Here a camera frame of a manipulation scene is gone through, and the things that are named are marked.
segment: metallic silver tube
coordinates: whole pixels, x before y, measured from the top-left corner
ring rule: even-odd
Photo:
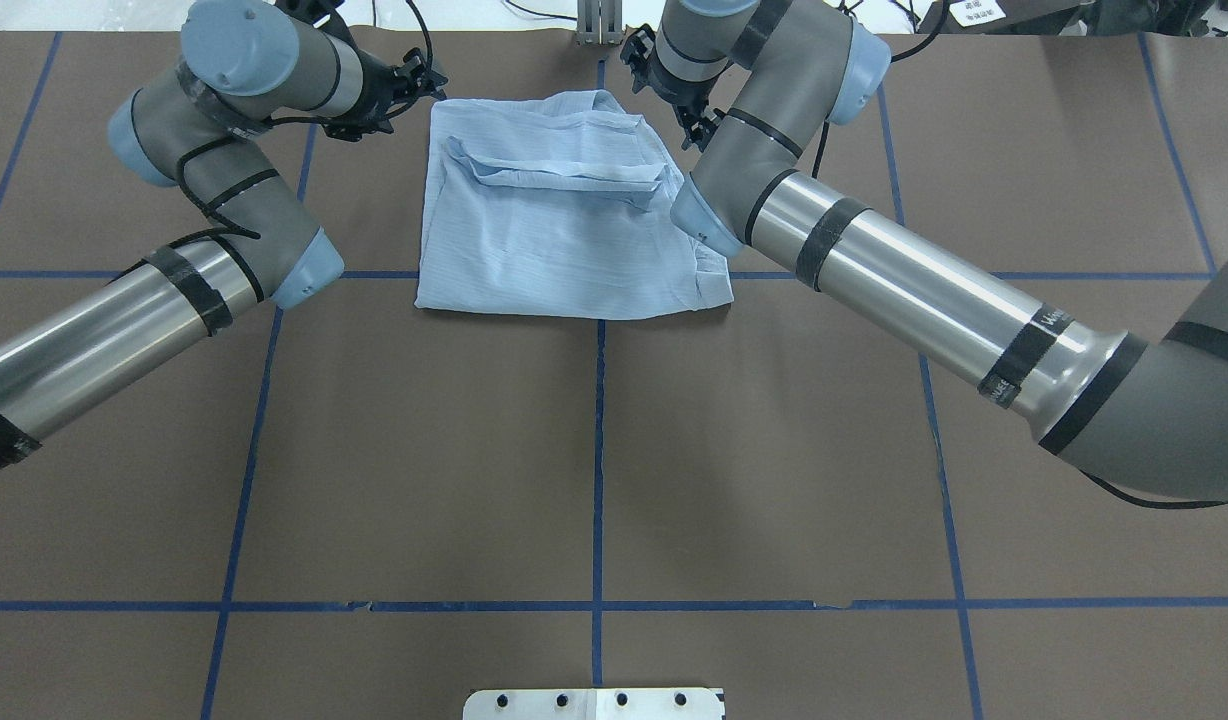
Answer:
[[[761,205],[752,246],[795,272],[807,238],[823,232],[824,217],[841,200],[841,193],[818,181],[788,176]],[[839,229],[815,283],[980,388],[1044,307],[873,210]],[[998,404],[1023,415],[1034,437],[1043,437],[1124,337],[1071,322],[1040,355],[1017,396]]]
[[[255,305],[246,274],[217,243],[179,254],[233,316]],[[0,414],[41,441],[206,335],[183,292],[142,265],[0,346]]]

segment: light blue cloth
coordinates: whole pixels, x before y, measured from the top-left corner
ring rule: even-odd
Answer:
[[[733,302],[668,217],[663,141],[604,90],[432,108],[419,307],[642,319]]]

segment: blue end cap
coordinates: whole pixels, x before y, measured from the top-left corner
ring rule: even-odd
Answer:
[[[115,157],[122,161],[122,165],[134,170],[138,177],[144,178],[144,181],[160,187],[179,184],[174,179],[165,177],[161,170],[156,170],[156,165],[152,165],[152,160],[147,160],[147,152],[144,152],[142,145],[138,140],[138,133],[134,131],[134,95],[122,102],[120,109],[117,109],[112,119],[107,120],[107,145],[111,146],[112,152],[115,152]]]
[[[728,18],[729,15],[742,14],[750,9],[759,0],[682,0],[691,14],[702,15],[705,18]]]
[[[183,58],[222,95],[264,95],[293,72],[298,31],[262,0],[198,0],[183,23]]]
[[[688,236],[720,252],[725,258],[733,258],[743,251],[743,243],[729,232],[720,217],[716,217],[711,205],[707,205],[698,193],[691,176],[686,176],[686,183],[682,186],[682,192],[677,193],[677,200],[672,204],[672,224]]]
[[[846,74],[841,81],[841,95],[833,106],[828,122],[839,127],[858,117],[876,88],[880,86],[885,70],[889,69],[889,45],[867,32],[867,28],[853,20],[853,36],[850,38],[850,60],[846,61]]]
[[[339,279],[345,265],[334,243],[325,236],[325,229],[318,229],[316,237],[303,251],[302,258],[285,276],[285,281],[271,294],[271,300],[280,310],[290,310],[317,292],[325,290],[330,283]]]

